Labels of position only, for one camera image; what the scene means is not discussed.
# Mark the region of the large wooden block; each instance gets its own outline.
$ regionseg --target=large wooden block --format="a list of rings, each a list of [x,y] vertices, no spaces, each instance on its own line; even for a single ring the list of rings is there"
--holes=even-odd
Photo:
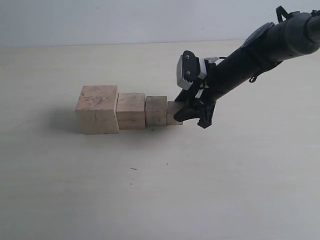
[[[167,125],[182,125],[183,122],[178,122],[174,120],[174,115],[182,109],[184,106],[183,102],[179,101],[168,101],[168,110],[166,115],[166,124]]]
[[[146,127],[144,93],[120,93],[116,116],[120,129],[144,129]]]
[[[147,96],[145,99],[145,123],[147,126],[167,125],[167,97]]]
[[[118,86],[83,86],[75,111],[84,134],[117,134]]]

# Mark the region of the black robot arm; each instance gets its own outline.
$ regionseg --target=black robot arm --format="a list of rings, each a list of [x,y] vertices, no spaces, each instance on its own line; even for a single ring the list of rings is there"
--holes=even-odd
[[[278,23],[269,22],[219,64],[221,57],[199,58],[184,51],[177,64],[177,84],[182,91],[175,101],[183,102],[174,119],[199,119],[198,125],[212,124],[216,101],[246,80],[272,70],[284,60],[309,55],[320,48],[320,11],[291,12],[279,6]]]

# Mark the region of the table surface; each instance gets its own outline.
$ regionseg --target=table surface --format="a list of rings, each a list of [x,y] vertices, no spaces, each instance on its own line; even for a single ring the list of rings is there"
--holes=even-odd
[[[320,52],[219,99],[213,125],[83,135],[83,85],[174,100],[184,50],[243,41],[0,49],[0,239],[320,238]]]

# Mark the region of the small wooden block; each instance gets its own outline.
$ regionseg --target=small wooden block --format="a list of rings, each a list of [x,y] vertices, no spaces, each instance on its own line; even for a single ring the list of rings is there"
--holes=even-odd
[[[167,125],[182,125],[183,122],[178,122],[174,120],[174,115],[182,109],[184,106],[183,102],[179,101],[168,101],[168,111],[166,115],[166,124]]]
[[[120,129],[146,128],[144,93],[120,93],[116,116]]]
[[[83,86],[75,112],[84,134],[117,134],[118,86]]]
[[[167,97],[147,96],[145,99],[145,123],[147,126],[167,125]]]

